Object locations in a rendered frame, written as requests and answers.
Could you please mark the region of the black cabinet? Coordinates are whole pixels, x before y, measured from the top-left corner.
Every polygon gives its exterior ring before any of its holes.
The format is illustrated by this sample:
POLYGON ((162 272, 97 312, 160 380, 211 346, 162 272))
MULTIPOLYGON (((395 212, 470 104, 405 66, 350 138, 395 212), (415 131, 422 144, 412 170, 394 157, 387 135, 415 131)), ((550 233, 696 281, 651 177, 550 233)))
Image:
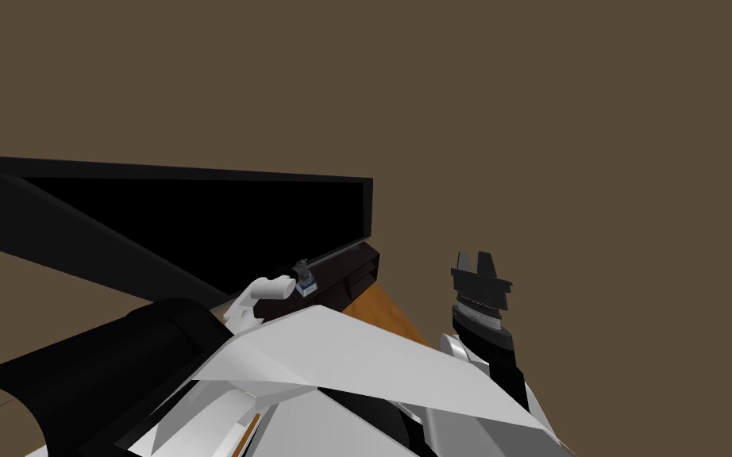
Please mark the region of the black cabinet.
POLYGON ((216 306, 372 233, 371 178, 0 156, 0 252, 216 306))

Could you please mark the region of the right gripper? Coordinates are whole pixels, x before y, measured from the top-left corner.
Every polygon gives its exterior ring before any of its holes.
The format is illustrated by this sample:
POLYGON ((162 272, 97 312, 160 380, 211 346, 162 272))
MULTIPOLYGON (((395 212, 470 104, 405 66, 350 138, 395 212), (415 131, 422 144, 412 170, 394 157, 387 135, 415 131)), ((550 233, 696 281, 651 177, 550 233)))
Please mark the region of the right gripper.
POLYGON ((459 252, 457 268, 450 269, 457 300, 469 306, 489 309, 508 309, 507 294, 512 284, 497 278, 490 252, 477 252, 476 273, 473 273, 469 252, 459 252))

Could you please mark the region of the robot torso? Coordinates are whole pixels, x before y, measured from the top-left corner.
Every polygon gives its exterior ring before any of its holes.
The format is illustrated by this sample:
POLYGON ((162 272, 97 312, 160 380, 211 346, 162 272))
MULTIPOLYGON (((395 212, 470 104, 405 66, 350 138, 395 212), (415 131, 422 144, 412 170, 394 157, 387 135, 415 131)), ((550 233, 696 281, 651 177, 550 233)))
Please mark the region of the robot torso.
POLYGON ((569 457, 466 356, 324 306, 247 329, 132 439, 140 457, 569 457))

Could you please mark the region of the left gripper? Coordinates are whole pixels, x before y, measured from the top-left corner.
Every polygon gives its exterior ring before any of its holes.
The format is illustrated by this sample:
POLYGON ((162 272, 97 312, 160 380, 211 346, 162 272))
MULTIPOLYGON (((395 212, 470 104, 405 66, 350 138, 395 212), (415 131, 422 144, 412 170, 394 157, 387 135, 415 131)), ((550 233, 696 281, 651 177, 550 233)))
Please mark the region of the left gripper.
POLYGON ((316 278, 314 278, 310 271, 307 259, 299 260, 292 267, 292 270, 295 272, 295 289, 302 297, 305 298, 318 290, 316 278))

